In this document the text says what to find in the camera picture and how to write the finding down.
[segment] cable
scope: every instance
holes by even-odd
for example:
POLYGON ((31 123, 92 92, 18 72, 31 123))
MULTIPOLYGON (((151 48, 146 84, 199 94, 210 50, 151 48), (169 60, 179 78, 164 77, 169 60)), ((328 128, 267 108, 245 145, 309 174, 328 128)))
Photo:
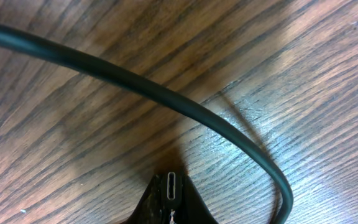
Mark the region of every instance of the cable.
POLYGON ((248 154, 272 177, 282 195, 282 206, 273 222, 285 223, 292 209, 293 194, 284 174, 249 138, 210 110, 117 65, 20 30, 0 25, 0 46, 127 88, 216 131, 248 154))

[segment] wood grain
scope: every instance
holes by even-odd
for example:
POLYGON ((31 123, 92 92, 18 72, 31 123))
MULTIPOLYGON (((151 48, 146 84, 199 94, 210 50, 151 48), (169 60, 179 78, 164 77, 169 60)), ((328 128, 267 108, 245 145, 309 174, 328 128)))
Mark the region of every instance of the wood grain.
MULTIPOLYGON (((358 1, 0 0, 0 23, 227 119, 287 176, 287 223, 358 223, 358 1)), ((0 223, 120 222, 155 172, 179 166, 219 223, 277 211, 269 176, 208 128, 0 48, 0 223)))

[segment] tabletop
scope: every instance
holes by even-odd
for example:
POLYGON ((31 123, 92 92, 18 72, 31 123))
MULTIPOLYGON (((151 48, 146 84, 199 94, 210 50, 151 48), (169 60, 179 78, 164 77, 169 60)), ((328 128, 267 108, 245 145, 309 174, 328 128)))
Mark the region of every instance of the tabletop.
MULTIPOLYGON (((358 223, 358 1, 0 0, 0 24, 207 107, 286 175, 287 223, 358 223)), ((219 223, 268 223, 270 177, 164 106, 0 48, 0 223, 120 223, 184 169, 219 223)))

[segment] cord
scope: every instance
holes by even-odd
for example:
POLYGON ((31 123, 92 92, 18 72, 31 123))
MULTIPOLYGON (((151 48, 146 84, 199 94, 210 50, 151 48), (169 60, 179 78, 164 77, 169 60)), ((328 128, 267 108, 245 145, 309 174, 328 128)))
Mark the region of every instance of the cord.
POLYGON ((0 25, 0 46, 127 88, 216 131, 248 154, 272 177, 282 195, 282 206, 273 222, 285 223, 292 209, 293 194, 284 174, 256 144, 210 110, 168 88, 105 60, 7 26, 0 25))

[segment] curved cable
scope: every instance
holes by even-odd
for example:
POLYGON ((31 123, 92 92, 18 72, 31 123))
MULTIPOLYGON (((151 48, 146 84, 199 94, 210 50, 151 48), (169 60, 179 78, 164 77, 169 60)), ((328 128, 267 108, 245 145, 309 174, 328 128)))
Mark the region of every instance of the curved cable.
POLYGON ((282 206, 273 222, 285 223, 292 209, 293 194, 284 174, 249 138, 210 110, 117 65, 20 30, 0 25, 0 46, 127 88, 216 131, 248 154, 272 177, 282 195, 282 206))

